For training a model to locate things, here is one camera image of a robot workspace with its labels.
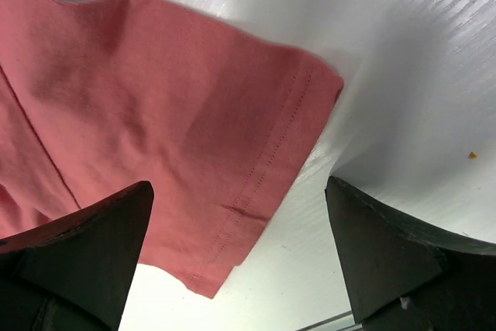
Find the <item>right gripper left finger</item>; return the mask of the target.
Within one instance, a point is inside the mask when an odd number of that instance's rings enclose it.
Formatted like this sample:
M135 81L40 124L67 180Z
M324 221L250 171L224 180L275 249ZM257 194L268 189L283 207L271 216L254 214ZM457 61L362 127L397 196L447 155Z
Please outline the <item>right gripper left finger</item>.
M3 330L117 330L153 205L140 181L1 240Z

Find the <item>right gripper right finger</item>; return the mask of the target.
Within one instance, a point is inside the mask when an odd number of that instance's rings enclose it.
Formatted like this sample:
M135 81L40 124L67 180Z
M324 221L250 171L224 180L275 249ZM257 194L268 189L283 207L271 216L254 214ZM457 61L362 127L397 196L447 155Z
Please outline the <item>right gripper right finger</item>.
M329 178L325 199L364 330L495 328L493 243L423 222L339 178Z

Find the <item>red t shirt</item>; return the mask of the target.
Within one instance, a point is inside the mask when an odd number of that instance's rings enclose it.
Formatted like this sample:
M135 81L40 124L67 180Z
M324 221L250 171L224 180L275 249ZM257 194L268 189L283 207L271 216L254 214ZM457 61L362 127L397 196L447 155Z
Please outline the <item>red t shirt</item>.
M260 238L343 79L165 0L1 0L1 234L137 181L140 262L212 298Z

